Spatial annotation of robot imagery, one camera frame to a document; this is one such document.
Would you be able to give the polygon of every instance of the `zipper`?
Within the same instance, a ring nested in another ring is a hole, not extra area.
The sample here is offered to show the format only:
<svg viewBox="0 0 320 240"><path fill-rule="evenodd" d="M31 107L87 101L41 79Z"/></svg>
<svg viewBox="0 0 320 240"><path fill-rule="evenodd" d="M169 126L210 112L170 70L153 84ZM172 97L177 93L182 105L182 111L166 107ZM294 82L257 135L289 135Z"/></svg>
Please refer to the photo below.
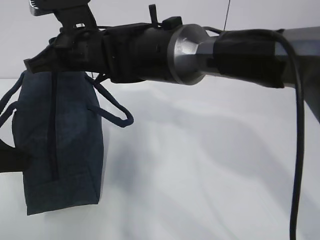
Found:
<svg viewBox="0 0 320 240"><path fill-rule="evenodd" d="M50 162L52 180L59 178L58 160L57 160L57 135L56 135L56 111L57 111L57 85L58 73L51 73L51 106L48 126L48 158Z"/></svg>

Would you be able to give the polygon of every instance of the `white backdrop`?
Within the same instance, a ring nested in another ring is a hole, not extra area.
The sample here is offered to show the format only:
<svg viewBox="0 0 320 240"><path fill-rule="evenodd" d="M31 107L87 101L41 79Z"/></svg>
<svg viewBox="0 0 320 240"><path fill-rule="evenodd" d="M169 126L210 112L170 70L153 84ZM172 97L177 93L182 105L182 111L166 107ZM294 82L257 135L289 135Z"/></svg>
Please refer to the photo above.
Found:
<svg viewBox="0 0 320 240"><path fill-rule="evenodd" d="M120 25L150 21L148 4L154 2L159 20L182 16L186 24L217 28L223 28L228 6L227 0L92 0L90 6L99 24ZM227 29L320 26L319 8L318 0L231 0ZM0 25L3 96L24 70L23 59L42 50L60 25L53 15L31 16L27 0L5 1ZM293 89L217 77L195 86L104 85L135 123L120 129L103 122L100 204L26 216L22 174L1 174L0 239L289 239ZM9 121L0 137L13 145L10 127ZM299 240L320 238L319 144L320 125L306 108Z"/></svg>

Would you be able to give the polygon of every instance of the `robotic arm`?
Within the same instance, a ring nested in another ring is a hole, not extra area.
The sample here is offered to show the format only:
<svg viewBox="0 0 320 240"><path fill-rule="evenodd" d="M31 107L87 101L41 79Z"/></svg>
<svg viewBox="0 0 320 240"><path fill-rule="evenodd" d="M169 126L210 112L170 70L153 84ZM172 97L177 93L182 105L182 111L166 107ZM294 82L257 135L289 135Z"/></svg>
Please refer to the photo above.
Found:
<svg viewBox="0 0 320 240"><path fill-rule="evenodd" d="M113 83L161 81L194 85L204 76L236 78L270 88L292 86L291 67L274 39L246 31L224 31L183 25L179 16L158 22L155 5L151 23L99 27L90 0L30 0L35 16L54 13L60 34L34 58L25 60L33 73L87 71L97 81ZM209 36L213 31L218 36ZM320 122L320 27L281 29L298 55L305 100Z"/></svg>

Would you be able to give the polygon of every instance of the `black strap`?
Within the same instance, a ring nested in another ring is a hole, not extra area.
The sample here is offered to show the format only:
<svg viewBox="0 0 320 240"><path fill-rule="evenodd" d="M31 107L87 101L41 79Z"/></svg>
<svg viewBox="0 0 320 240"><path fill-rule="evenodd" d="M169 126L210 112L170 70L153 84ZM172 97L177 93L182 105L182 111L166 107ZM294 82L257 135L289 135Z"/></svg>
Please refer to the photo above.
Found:
<svg viewBox="0 0 320 240"><path fill-rule="evenodd" d="M10 101L13 94L15 94L19 90L19 88L21 87L24 76L25 76L25 73L23 72L21 74L21 76L19 77L18 81L14 84L14 86L0 100L0 114L5 109L6 105Z"/></svg>
<svg viewBox="0 0 320 240"><path fill-rule="evenodd" d="M13 94L15 94L21 87L23 78L24 73L21 74L15 85L0 100L0 114L5 109ZM11 103L6 111L0 116L0 128L12 115L14 110L17 109L17 106L17 101ZM9 146L0 139L0 173L23 172L29 167L29 164L29 156L18 149Z"/></svg>
<svg viewBox="0 0 320 240"><path fill-rule="evenodd" d="M117 102L117 100L108 92L99 82L96 82L94 79L89 77L88 75L85 76L85 78L94 86L94 88L102 95L104 96L110 103L112 103L116 108L121 110L127 117L127 119L121 119L120 117L117 117L110 112L97 107L93 105L88 105L88 109L95 112L96 114L100 115L101 117L107 119L111 123L121 127L125 128L131 124L134 123L134 117L132 114L120 103Z"/></svg>

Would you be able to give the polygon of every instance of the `blue bag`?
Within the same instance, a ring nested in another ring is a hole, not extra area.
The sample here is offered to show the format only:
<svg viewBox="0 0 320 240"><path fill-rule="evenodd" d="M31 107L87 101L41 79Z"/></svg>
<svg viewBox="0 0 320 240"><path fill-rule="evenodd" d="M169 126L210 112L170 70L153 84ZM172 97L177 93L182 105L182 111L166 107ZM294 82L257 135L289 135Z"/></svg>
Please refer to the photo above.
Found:
<svg viewBox="0 0 320 240"><path fill-rule="evenodd" d="M0 172L23 172L27 214L98 204L104 144L101 117L119 127L134 122L130 112L85 72L25 71L0 100L0 113L21 87L18 101L0 116L12 115L16 148L0 141ZM103 110L94 88L127 119Z"/></svg>

